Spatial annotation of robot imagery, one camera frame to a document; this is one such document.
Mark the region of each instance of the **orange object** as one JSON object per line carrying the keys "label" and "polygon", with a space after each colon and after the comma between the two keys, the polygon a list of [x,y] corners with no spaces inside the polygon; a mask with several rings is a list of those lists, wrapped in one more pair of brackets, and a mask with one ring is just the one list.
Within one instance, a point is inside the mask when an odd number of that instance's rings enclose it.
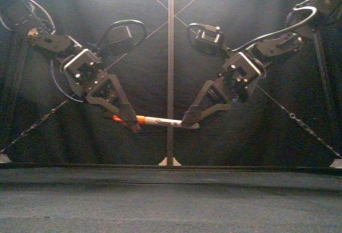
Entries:
{"label": "orange object", "polygon": [[[139,125],[144,125],[145,124],[145,116],[136,116],[136,119],[137,119]],[[116,115],[112,116],[112,120],[115,122],[123,123],[123,120]]]}

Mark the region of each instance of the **metal pole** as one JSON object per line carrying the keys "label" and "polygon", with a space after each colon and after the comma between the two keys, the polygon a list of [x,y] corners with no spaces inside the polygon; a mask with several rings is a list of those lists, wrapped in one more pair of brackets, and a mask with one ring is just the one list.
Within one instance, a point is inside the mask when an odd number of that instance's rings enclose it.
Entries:
{"label": "metal pole", "polygon": [[334,100],[332,100],[332,93],[330,88],[330,80],[328,80],[328,73],[326,67],[326,56],[323,52],[323,45],[322,45],[322,37],[320,33],[315,32],[312,36],[314,46],[315,46],[315,55],[320,73],[320,80],[322,80],[322,87],[324,92],[324,99],[326,99],[326,107],[328,113],[328,124],[330,129],[332,131],[332,146],[338,147],[340,145],[340,134],[338,130],[338,117],[336,112],[334,109]]}
{"label": "metal pole", "polygon": [[[168,0],[167,118],[173,118],[173,17],[175,0]],[[167,166],[173,165],[173,128],[167,127]]]}

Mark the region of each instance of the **black backdrop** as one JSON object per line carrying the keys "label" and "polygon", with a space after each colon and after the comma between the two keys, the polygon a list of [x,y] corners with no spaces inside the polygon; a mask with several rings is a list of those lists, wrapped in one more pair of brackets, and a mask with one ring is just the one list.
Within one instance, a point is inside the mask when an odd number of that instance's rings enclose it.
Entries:
{"label": "black backdrop", "polygon": [[[283,27],[286,16],[303,0],[175,0],[175,119],[194,101],[206,80],[215,78],[223,61],[190,47],[191,22],[222,27],[232,48]],[[57,34],[83,45],[96,43],[108,25],[136,19],[149,37],[132,53],[105,60],[120,79],[136,114],[167,117],[168,0],[37,0],[49,12]],[[49,60],[1,28],[1,146],[65,99],[51,78]],[[340,32],[324,33],[334,106],[340,102]],[[64,77],[56,73],[63,88]],[[327,143],[340,146],[326,106],[314,45],[271,68],[260,87],[295,113]],[[284,111],[255,90],[247,103],[234,104],[200,122],[200,129],[175,129],[173,155],[183,165],[328,166],[331,152],[290,120]],[[9,149],[21,162],[157,164],[167,156],[167,130],[144,126],[133,134],[103,117],[100,108],[69,102]]]}

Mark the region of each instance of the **gray floor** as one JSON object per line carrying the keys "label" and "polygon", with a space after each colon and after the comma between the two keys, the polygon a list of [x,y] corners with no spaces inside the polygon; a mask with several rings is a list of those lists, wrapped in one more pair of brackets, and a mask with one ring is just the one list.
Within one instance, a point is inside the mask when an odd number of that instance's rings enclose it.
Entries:
{"label": "gray floor", "polygon": [[0,232],[340,232],[340,183],[303,172],[2,169]]}

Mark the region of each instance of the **cylindrical object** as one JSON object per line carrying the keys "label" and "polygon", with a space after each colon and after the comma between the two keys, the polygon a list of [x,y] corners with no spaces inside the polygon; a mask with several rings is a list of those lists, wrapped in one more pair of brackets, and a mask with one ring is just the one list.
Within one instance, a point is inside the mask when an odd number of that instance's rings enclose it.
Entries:
{"label": "cylindrical object", "polygon": [[[112,116],[112,119],[116,122],[123,122],[123,120],[116,115]],[[172,126],[178,128],[186,128],[186,129],[199,129],[198,123],[195,123],[190,127],[184,127],[182,125],[182,121],[175,119],[145,117],[145,116],[136,116],[136,119],[137,119],[139,125]]]}

